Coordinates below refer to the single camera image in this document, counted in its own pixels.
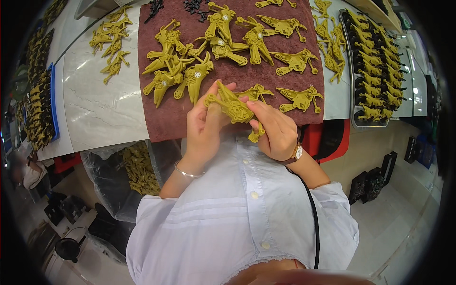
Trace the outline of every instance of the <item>lace trim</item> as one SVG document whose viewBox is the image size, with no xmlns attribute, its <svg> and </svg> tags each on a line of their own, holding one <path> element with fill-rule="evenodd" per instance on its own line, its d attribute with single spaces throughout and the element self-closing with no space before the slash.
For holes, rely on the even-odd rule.
<svg viewBox="0 0 456 285">
<path fill-rule="evenodd" d="M 269 262 L 271 260 L 278 260 L 278 261 L 281 261 L 283 259 L 296 259 L 298 260 L 299 262 L 301 262 L 306 268 L 310 268 L 308 264 L 306 264 L 305 262 L 303 262 L 300 258 L 297 258 L 295 256 L 292 256 L 292 255 L 278 255 L 278 256 L 270 256 L 270 257 L 262 257 L 261 259 L 256 259 L 254 261 L 251 261 L 249 263 L 247 263 L 246 265 L 238 268 L 233 274 L 231 274 L 228 278 L 226 278 L 222 283 L 220 283 L 220 285 L 223 285 L 223 284 L 226 284 L 228 283 L 233 277 L 235 277 L 236 275 L 239 274 L 239 272 L 241 272 L 242 270 L 244 269 L 247 269 L 249 268 L 250 266 L 254 265 L 254 264 L 258 264 L 258 263 L 262 263 L 262 262 Z"/>
</svg>

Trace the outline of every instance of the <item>white button-up shirt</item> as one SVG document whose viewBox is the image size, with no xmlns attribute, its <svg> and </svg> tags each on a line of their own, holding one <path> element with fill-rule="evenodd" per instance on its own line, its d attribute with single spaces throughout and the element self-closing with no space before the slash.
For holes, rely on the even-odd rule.
<svg viewBox="0 0 456 285">
<path fill-rule="evenodd" d="M 338 182 L 311 190 L 320 228 L 320 269 L 346 269 L 358 224 Z M 217 285 L 269 260 L 314 268 L 316 236 L 299 177 L 246 137 L 228 136 L 179 198 L 144 196 L 127 246 L 137 285 Z"/>
</svg>

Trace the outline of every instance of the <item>forearm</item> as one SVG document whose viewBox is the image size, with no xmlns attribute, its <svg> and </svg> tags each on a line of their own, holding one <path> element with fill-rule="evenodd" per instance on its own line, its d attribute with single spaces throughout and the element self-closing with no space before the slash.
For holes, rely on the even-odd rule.
<svg viewBox="0 0 456 285">
<path fill-rule="evenodd" d="M 298 161 L 288 164 L 287 167 L 299 175 L 309 189 L 315 189 L 331 182 L 320 165 L 305 151 Z"/>
<path fill-rule="evenodd" d="M 177 164 L 179 170 L 192 174 L 200 175 L 202 174 L 204 164 L 196 163 L 189 157 L 183 157 L 181 161 Z M 171 176 L 163 185 L 163 188 L 160 191 L 160 198 L 179 198 L 187 186 L 194 180 L 194 178 L 183 175 L 177 170 L 174 170 Z"/>
</svg>

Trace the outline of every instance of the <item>blue tray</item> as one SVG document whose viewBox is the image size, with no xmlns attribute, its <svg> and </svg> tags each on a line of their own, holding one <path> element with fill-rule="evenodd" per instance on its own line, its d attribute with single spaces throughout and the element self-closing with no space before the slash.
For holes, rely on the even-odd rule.
<svg viewBox="0 0 456 285">
<path fill-rule="evenodd" d="M 52 110 L 52 122 L 54 123 L 54 130 L 55 130 L 55 135 L 52 137 L 51 141 L 55 141 L 56 139 L 58 139 L 60 137 L 59 130 L 58 130 L 56 98 L 55 98 L 55 96 L 56 96 L 56 92 L 55 92 L 56 67 L 54 66 L 54 63 L 51 63 L 47 69 L 51 70 L 51 110 Z"/>
</svg>

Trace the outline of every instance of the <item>wristwatch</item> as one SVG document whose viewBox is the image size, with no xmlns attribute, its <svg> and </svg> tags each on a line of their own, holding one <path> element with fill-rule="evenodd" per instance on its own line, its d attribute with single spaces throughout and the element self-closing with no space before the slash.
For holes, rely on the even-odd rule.
<svg viewBox="0 0 456 285">
<path fill-rule="evenodd" d="M 293 150 L 293 155 L 291 156 L 290 159 L 287 159 L 285 161 L 277 161 L 277 162 L 280 164 L 283 164 L 283 165 L 293 163 L 301 158 L 302 152 L 303 152 L 303 149 L 302 149 L 301 143 L 298 142 L 295 146 L 295 149 Z"/>
</svg>

